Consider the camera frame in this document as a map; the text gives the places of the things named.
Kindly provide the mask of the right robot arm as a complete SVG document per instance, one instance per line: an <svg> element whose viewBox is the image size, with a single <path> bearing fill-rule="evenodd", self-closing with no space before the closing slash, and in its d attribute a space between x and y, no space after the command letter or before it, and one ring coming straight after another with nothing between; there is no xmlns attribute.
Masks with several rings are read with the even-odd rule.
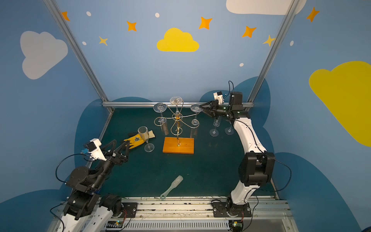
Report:
<svg viewBox="0 0 371 232"><path fill-rule="evenodd" d="M244 156L238 168L239 182L225 206L230 217L239 217L249 208L247 201L252 194L271 181L275 156L258 139L251 117L243 106L241 92L231 92L228 105L224 105L222 92L215 92L213 96L214 100L201 105L203 112L216 119L225 117L243 145Z"/></svg>

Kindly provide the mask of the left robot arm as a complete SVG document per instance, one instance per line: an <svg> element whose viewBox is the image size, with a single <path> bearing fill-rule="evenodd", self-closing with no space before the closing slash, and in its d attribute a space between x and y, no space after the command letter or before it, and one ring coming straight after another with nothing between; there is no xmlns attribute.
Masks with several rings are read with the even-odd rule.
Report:
<svg viewBox="0 0 371 232"><path fill-rule="evenodd" d="M92 139L84 145L82 155L91 161L98 161L95 168L87 166L75 168L66 186L72 192L63 203L64 209L58 218L58 232L100 232L108 222L116 219L122 228L128 227L136 216L137 203L123 203L118 195L100 196L99 192L115 166L121 166L129 158L130 142L117 145L116 140L102 146L99 139Z"/></svg>

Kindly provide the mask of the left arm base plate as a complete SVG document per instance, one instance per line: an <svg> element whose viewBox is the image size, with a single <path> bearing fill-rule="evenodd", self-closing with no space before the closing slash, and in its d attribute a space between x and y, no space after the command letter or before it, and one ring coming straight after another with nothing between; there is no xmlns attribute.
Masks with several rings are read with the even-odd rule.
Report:
<svg viewBox="0 0 371 232"><path fill-rule="evenodd" d="M137 212L138 204L137 203L126 203L122 202L119 207L119 211L115 218L135 218Z"/></svg>

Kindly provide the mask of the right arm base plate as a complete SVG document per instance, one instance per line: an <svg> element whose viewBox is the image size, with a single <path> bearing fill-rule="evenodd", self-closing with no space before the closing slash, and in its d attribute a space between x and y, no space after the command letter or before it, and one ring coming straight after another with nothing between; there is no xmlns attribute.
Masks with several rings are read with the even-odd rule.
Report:
<svg viewBox="0 0 371 232"><path fill-rule="evenodd" d="M249 204L236 205L230 202L211 202L215 218L250 218L252 211Z"/></svg>

